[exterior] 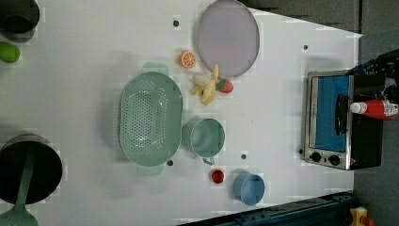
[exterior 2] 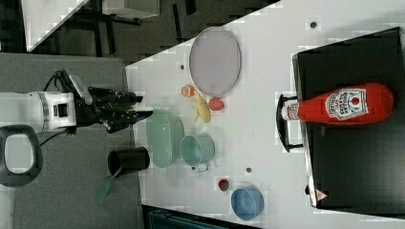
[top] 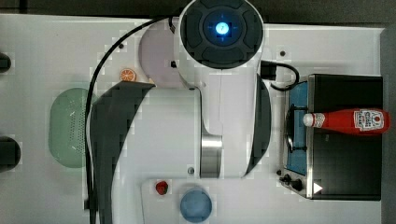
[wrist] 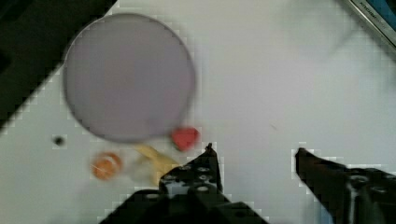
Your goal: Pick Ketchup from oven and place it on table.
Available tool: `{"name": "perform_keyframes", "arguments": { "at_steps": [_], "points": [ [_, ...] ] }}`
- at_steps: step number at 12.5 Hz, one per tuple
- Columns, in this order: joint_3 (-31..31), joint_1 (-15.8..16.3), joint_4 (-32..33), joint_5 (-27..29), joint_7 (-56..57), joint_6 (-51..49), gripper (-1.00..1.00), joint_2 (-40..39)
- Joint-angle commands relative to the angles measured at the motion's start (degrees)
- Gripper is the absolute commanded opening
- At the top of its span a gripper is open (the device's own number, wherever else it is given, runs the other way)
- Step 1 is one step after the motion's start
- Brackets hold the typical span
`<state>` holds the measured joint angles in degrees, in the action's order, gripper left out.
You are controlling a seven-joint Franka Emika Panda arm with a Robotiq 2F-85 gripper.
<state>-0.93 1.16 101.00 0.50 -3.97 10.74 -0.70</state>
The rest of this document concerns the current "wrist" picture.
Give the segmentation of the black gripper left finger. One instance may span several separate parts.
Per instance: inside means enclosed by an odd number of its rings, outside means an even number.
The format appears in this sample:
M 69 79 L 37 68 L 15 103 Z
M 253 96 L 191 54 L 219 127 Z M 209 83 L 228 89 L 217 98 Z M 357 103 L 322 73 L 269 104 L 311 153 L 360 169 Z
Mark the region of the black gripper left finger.
M 211 145 L 196 159 L 178 166 L 157 189 L 135 192 L 99 224 L 268 224 L 247 204 L 222 192 L 219 161 Z

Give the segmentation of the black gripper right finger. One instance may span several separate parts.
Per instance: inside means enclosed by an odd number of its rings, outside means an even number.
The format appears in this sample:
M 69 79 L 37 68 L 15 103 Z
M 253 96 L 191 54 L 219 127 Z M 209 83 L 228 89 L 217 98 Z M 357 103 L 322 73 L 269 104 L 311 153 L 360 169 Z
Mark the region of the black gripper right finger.
M 333 224 L 396 224 L 396 178 L 375 168 L 348 168 L 300 147 L 295 169 Z

